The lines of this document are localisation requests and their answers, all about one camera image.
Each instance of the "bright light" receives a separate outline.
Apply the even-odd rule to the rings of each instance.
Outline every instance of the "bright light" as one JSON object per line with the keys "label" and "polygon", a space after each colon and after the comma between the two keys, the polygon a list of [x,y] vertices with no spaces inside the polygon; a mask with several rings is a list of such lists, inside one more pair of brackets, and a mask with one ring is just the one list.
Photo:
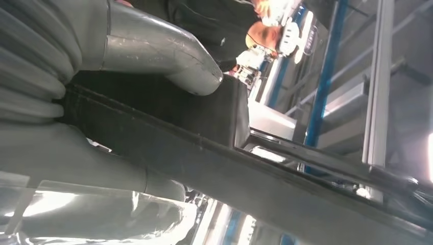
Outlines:
{"label": "bright light", "polygon": [[295,64],[298,64],[301,61],[302,56],[304,55],[305,45],[307,44],[307,38],[311,29],[312,18],[313,18],[313,13],[309,11],[307,13],[307,17],[305,18],[305,25],[304,28],[302,29],[302,36],[299,39],[299,44],[298,44],[299,49],[298,51],[296,51],[295,54]]}
{"label": "bright light", "polygon": [[[66,206],[74,199],[74,197],[77,196],[73,193],[42,190],[37,190],[36,193],[39,194],[36,196],[41,197],[41,200],[38,200],[34,204],[31,204],[29,207],[27,207],[27,209],[24,211],[24,214],[22,215],[23,217],[33,216],[59,209]],[[5,214],[6,217],[12,217],[13,215],[14,212]]]}
{"label": "bright light", "polygon": [[262,149],[260,147],[253,148],[251,153],[254,155],[258,155],[259,157],[266,158],[266,159],[269,159],[271,161],[278,162],[278,163],[281,163],[285,160],[284,157],[278,156],[277,154],[270,152],[270,151],[267,151],[265,149]]}
{"label": "bright light", "polygon": [[430,181],[433,182],[433,133],[428,136],[428,171]]}
{"label": "bright light", "polygon": [[358,190],[356,190],[356,194],[363,198],[367,198],[367,199],[371,198],[370,192],[365,188],[359,188]]}
{"label": "bright light", "polygon": [[254,232],[254,227],[256,224],[256,220],[247,215],[247,217],[245,217],[245,222],[244,225],[242,226],[242,230],[240,231],[240,235],[239,235],[239,242],[237,243],[237,245],[249,245],[251,242],[251,235]]}
{"label": "bright light", "polygon": [[231,208],[227,204],[223,204],[221,211],[216,218],[215,227],[211,234],[211,239],[208,239],[206,245],[218,245],[223,237],[223,232],[227,228],[227,221],[230,217]]}

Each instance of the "metal pole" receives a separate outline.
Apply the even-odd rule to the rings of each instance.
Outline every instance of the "metal pole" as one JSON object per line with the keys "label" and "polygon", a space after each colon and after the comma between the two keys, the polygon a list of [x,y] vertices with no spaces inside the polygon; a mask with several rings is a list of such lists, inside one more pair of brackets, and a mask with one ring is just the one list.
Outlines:
{"label": "metal pole", "polygon": [[316,147],[319,139],[320,127],[325,111],[326,99],[331,86],[331,77],[334,72],[335,61],[339,49],[341,34],[343,31],[344,17],[346,16],[348,0],[340,0],[335,6],[333,22],[329,33],[329,42],[325,51],[325,61],[323,62],[322,73],[317,87],[317,96],[311,113],[310,122],[307,129],[305,144]]}
{"label": "metal pole", "polygon": [[[379,0],[371,69],[367,120],[364,136],[363,162],[385,167],[387,153],[390,71],[394,1]],[[380,191],[371,189],[370,196],[383,200]]]}
{"label": "metal pole", "polygon": [[[402,22],[400,22],[398,25],[396,25],[393,29],[393,35],[400,32],[404,27],[406,27],[409,23],[411,23],[414,19],[416,19],[421,13],[428,10],[433,6],[433,0],[426,1],[421,6],[419,6],[417,9],[415,9],[410,15],[406,17]],[[340,71],[338,71],[331,79],[331,83],[333,83],[335,80],[341,77],[345,72],[347,72],[349,69],[353,68],[359,61],[367,57],[371,52],[373,51],[373,46],[366,49],[362,54],[360,54],[358,57],[353,59],[349,64],[347,64],[345,67],[343,67]],[[309,100],[311,100],[316,95],[317,90],[314,90],[311,94],[307,95],[303,100],[301,100],[300,104],[303,105],[307,103]],[[286,115],[291,115],[293,112],[295,112],[297,109],[299,109],[299,106],[292,107],[289,111],[287,111]]]}

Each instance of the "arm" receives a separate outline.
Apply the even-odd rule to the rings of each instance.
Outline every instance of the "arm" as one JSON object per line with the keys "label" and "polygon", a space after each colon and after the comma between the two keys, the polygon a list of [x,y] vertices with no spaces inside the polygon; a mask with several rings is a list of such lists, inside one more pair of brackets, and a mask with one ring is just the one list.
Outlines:
{"label": "arm", "polygon": [[269,0],[251,0],[254,4],[254,10],[260,17],[271,16]]}

